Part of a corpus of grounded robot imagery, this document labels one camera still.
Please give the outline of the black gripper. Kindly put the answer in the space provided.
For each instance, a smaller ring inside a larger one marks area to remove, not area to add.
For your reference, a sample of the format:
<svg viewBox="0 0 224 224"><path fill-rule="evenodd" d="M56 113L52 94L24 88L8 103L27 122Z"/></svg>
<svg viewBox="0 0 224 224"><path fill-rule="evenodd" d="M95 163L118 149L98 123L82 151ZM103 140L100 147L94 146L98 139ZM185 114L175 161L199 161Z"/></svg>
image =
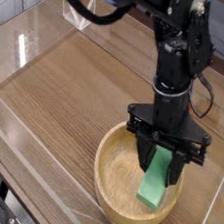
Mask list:
<svg viewBox="0 0 224 224"><path fill-rule="evenodd" d="M157 146L172 153L166 185L175 185L184 164L204 164L211 135L189 112L188 92L174 95L155 92L153 103L128 105L127 130L137 139L138 162L145 172L152 162Z"/></svg>

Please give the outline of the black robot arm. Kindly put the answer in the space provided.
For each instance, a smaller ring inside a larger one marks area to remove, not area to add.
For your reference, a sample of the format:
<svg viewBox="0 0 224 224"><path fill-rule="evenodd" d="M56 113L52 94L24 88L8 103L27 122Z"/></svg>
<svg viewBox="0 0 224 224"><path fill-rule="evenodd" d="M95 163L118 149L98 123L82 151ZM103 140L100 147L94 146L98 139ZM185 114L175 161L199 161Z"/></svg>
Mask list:
<svg viewBox="0 0 224 224"><path fill-rule="evenodd" d="M157 148L172 154L166 185L178 182L184 165L204 163L208 134L195 119L202 115L192 104L194 80L205 88L202 72L210 65L214 51L209 33L209 0L136 0L153 17L157 68L152 86L152 103L128 106L127 128L135 134L139 165L151 168Z"/></svg>

